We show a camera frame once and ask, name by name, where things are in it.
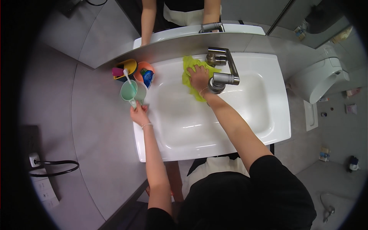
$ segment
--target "power cord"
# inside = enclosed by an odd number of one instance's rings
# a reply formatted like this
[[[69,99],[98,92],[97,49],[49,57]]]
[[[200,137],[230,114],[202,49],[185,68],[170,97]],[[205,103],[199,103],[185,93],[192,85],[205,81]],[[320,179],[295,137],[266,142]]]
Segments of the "power cord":
[[[59,172],[59,173],[50,173],[50,174],[32,174],[32,173],[29,173],[29,175],[31,177],[54,177],[54,176],[70,173],[70,172],[75,171],[79,168],[79,163],[74,161],[74,160],[60,160],[60,161],[34,160],[34,164],[76,164],[77,166],[72,168],[72,169],[62,171],[62,172]]]
[[[92,5],[92,6],[101,6],[101,5],[104,5],[106,2],[107,2],[107,0],[104,2],[104,3],[102,3],[102,4],[93,4],[93,3],[90,3],[88,0],[85,0],[88,4],[90,4],[90,5]]]
[[[325,204],[323,203],[323,201],[322,201],[322,195],[334,195],[336,197],[340,197],[340,198],[343,198],[343,199],[355,200],[354,198],[351,198],[351,197],[340,196],[340,195],[336,195],[336,194],[333,194],[333,193],[330,193],[330,192],[321,193],[319,195],[319,200],[321,201],[321,204],[322,204],[323,208],[328,212],[328,215],[323,218],[323,223],[327,223],[328,217],[330,217],[331,215],[333,215],[335,213],[335,208],[334,208],[334,206],[331,206],[331,205],[327,208],[325,206]]]

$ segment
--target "silver bracelet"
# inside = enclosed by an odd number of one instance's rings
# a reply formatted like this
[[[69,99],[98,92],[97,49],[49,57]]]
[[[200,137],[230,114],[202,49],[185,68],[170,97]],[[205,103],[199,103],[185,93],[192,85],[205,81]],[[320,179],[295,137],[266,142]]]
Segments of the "silver bracelet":
[[[145,127],[146,125],[151,125],[151,126],[153,127],[153,124],[152,124],[152,123],[147,123],[147,124],[145,124],[145,125],[142,125],[142,129],[143,129],[143,127]]]
[[[201,91],[199,92],[199,95],[201,96],[201,97],[203,97],[202,95],[201,95],[201,93],[202,93],[202,91],[203,90],[205,90],[205,89],[208,89],[208,87],[204,87],[203,89],[201,89]]]

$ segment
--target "orange cup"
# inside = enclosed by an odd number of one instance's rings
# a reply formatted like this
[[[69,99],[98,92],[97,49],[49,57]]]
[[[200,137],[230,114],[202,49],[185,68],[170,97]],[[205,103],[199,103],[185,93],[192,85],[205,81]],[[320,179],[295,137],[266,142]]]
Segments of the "orange cup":
[[[143,82],[143,77],[141,75],[141,69],[143,69],[143,68],[146,68],[147,70],[151,70],[153,73],[155,73],[154,68],[148,62],[141,61],[141,62],[138,63],[137,71],[134,74],[134,78],[137,81]]]

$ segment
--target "mirror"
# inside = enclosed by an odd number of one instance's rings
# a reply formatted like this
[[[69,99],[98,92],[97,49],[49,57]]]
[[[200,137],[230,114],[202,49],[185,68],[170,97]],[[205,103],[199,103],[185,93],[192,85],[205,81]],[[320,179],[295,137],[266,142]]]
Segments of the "mirror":
[[[134,45],[134,48],[137,48],[159,40],[197,34],[201,24],[219,21],[223,24],[232,24],[232,26],[224,25],[225,32],[252,33],[246,31],[243,26],[234,26],[244,24],[260,26],[265,34],[289,0],[201,0],[191,3],[167,0],[117,0],[117,2],[142,36],[138,39],[139,45],[136,43]],[[158,36],[152,35],[151,32],[161,33]]]
[[[295,0],[269,36],[318,48],[341,32],[350,33],[350,23],[333,0]]]

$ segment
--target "white sink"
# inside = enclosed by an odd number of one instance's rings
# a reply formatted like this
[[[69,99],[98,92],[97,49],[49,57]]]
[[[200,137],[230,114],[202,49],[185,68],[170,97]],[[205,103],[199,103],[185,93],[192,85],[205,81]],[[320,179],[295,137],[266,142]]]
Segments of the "white sink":
[[[226,85],[219,94],[269,145],[291,137],[289,105],[284,80],[275,55],[231,53],[240,84]],[[205,59],[204,55],[193,56]],[[187,160],[236,152],[225,131],[205,102],[198,102],[181,83],[183,59],[152,64],[155,80],[145,104],[154,125],[164,161]],[[217,66],[230,73],[229,67]],[[134,123],[138,156],[146,161],[143,131]]]

